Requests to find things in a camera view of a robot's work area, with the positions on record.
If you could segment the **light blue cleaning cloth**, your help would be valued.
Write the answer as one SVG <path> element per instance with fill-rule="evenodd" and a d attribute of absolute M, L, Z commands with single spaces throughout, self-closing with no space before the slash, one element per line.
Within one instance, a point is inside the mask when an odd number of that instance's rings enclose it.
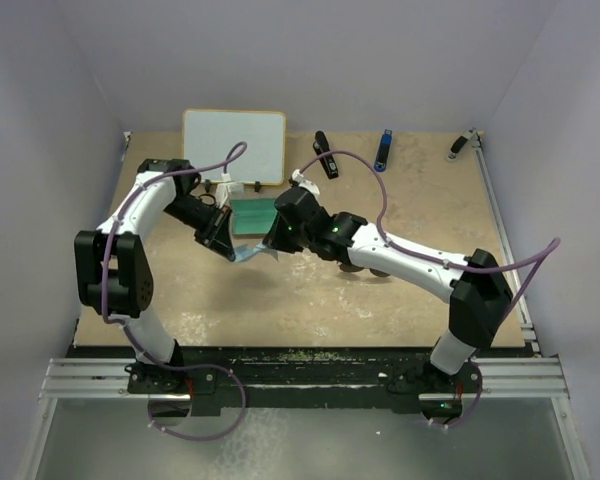
<path fill-rule="evenodd" d="M 278 252 L 275 249 L 271 249 L 263 243 L 258 243 L 255 246 L 240 245 L 234 248 L 234 263 L 247 262 L 256 255 L 268 255 L 271 258 L 278 260 Z"/>

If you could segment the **aviator sunglasses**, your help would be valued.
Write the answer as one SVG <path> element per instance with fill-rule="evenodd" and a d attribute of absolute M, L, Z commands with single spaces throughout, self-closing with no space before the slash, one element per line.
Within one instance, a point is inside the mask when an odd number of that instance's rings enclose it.
<path fill-rule="evenodd" d="M 371 275 L 374 275 L 379 278 L 389 277 L 388 273 L 382 272 L 380 270 L 373 269 L 373 268 L 363 268 L 363 267 L 359 267 L 359 266 L 355 266 L 355 265 L 340 264 L 339 269 L 344 273 L 350 273 L 350 274 L 357 274 L 360 272 L 368 272 Z"/>

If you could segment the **green lined glasses case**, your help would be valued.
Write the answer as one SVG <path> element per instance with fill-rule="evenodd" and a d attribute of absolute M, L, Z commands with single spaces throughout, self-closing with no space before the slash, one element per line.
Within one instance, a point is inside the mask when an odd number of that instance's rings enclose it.
<path fill-rule="evenodd" d="M 232 233 L 236 236 L 266 235 L 276 217 L 274 198 L 233 199 Z"/>

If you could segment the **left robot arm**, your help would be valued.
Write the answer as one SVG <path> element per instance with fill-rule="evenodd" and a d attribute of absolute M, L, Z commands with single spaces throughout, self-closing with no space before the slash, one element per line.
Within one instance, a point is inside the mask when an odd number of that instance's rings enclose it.
<path fill-rule="evenodd" d="M 178 342 L 169 335 L 151 303 L 154 278 L 143 241 L 162 214 L 194 232 L 197 243 L 221 257 L 236 258 L 227 205 L 193 195 L 201 175 L 187 160 L 147 159 L 138 167 L 132 189 L 115 212 L 96 229 L 74 239 L 77 286 L 83 305 L 118 326 L 131 342 L 136 362 L 131 381 L 174 392 L 191 386 Z"/>

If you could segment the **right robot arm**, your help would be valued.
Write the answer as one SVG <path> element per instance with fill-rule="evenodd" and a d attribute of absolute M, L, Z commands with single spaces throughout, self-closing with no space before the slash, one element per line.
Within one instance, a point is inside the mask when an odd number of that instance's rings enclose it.
<path fill-rule="evenodd" d="M 274 208 L 266 247 L 290 254 L 307 249 L 344 271 L 396 277 L 449 305 L 448 328 L 424 369 L 426 383 L 436 391 L 459 381 L 465 361 L 492 344 L 508 315 L 512 291 L 495 257 L 485 250 L 464 256 L 385 236 L 358 215 L 329 214 L 313 193 L 299 186 L 276 198 Z"/>

